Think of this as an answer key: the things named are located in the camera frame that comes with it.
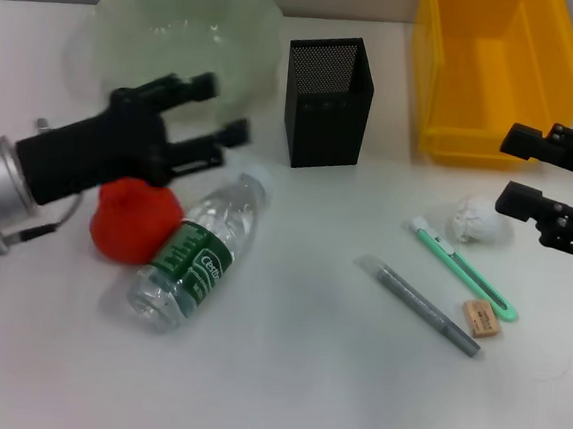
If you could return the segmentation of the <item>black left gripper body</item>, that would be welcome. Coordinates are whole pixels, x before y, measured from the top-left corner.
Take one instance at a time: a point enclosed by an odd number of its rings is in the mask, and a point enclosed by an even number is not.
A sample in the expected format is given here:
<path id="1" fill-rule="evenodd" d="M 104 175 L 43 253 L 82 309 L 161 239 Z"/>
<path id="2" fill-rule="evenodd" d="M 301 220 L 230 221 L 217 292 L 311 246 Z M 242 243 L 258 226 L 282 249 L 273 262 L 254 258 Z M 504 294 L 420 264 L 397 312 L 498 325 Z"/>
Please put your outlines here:
<path id="1" fill-rule="evenodd" d="M 15 145 L 26 185 L 45 205 L 115 180 L 169 184 L 168 138 L 162 112 L 169 97 L 118 89 L 106 109 Z"/>

